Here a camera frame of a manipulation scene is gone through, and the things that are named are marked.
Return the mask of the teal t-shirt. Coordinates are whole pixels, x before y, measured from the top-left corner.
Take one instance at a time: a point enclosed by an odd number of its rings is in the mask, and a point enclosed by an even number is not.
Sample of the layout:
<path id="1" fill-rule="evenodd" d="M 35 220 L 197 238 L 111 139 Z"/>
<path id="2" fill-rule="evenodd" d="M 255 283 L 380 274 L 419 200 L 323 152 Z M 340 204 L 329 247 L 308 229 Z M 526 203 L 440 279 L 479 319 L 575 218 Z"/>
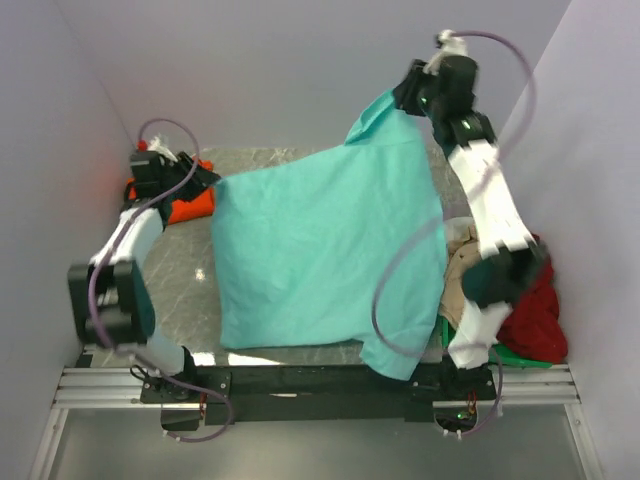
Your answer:
<path id="1" fill-rule="evenodd" d="M 223 346 L 356 340 L 378 374 L 412 375 L 436 323 L 447 241 L 422 133 L 391 93 L 343 144 L 228 176 L 215 196 Z"/>

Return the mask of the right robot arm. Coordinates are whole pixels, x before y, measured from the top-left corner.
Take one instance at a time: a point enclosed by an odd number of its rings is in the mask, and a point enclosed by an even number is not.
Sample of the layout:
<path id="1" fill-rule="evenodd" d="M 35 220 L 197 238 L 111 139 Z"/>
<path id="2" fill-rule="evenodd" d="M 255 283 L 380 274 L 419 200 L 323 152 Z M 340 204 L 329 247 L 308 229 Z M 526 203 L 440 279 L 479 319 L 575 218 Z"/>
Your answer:
<path id="1" fill-rule="evenodd" d="M 502 324 L 548 259 L 545 246 L 535 240 L 513 202 L 491 122 L 474 108 L 477 72 L 477 63 L 460 54 L 432 62 L 415 60 L 393 90 L 398 109 L 431 121 L 436 143 L 466 195 L 477 233 L 480 259 L 462 275 L 462 319 L 447 348 L 452 366 L 438 377 L 440 390 L 452 399 L 473 388 L 470 370 L 489 361 Z"/>

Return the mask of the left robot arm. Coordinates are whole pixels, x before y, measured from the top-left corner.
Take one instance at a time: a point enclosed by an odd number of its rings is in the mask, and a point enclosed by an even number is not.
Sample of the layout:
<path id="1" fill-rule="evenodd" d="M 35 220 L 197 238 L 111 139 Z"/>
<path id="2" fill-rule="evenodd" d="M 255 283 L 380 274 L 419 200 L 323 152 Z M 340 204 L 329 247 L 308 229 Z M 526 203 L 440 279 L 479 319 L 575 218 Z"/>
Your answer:
<path id="1" fill-rule="evenodd" d="M 132 375 L 186 402 L 200 388 L 194 359 L 157 327 L 141 266 L 168 225 L 213 213 L 220 177 L 184 151 L 138 148 L 130 166 L 116 229 L 87 263 L 68 270 L 74 326 L 82 345 L 128 356 Z"/>

